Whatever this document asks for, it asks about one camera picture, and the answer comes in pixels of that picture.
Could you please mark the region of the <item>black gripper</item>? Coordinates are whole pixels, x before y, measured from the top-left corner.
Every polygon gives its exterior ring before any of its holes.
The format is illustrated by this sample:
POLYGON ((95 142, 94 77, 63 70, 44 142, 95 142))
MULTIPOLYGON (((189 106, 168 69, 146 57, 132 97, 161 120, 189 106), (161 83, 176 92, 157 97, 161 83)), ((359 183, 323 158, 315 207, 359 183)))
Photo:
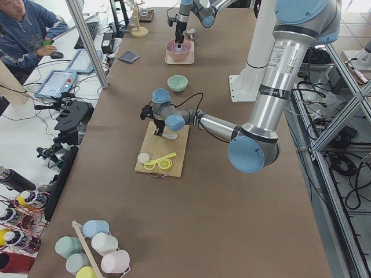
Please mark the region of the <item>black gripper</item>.
POLYGON ((175 43, 181 48, 184 42, 183 32, 186 30, 186 22, 178 21, 176 24, 175 43))
POLYGON ((163 135, 163 131, 164 131, 164 128, 165 128, 165 121, 162 119, 162 118, 159 118, 157 116, 154 116, 154 123, 156 125, 156 129, 154 130, 154 135, 156 136, 162 136, 163 135))

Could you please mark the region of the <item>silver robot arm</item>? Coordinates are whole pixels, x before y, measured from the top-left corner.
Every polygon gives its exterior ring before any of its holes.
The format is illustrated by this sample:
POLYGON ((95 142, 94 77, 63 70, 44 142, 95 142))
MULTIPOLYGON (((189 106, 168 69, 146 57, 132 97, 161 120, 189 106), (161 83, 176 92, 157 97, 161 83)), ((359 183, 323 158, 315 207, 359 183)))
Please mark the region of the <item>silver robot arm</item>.
POLYGON ((184 43, 190 13, 193 13, 204 28, 210 28, 215 22, 218 12, 225 8, 247 8, 252 7, 255 17, 258 17, 261 1, 209 1, 209 5, 203 5, 201 1, 181 0, 178 13, 174 17, 168 17, 170 27, 176 24, 174 45, 176 50, 184 43))
POLYGON ((262 1, 250 52, 257 65, 260 86, 249 120, 236 125, 200 109, 179 109, 169 92, 154 90, 150 112, 161 136, 164 129, 179 131, 186 125, 207 131, 228 142, 231 164, 243 173, 254 173, 279 156, 277 125, 309 47, 334 42, 340 31, 340 1, 262 1))

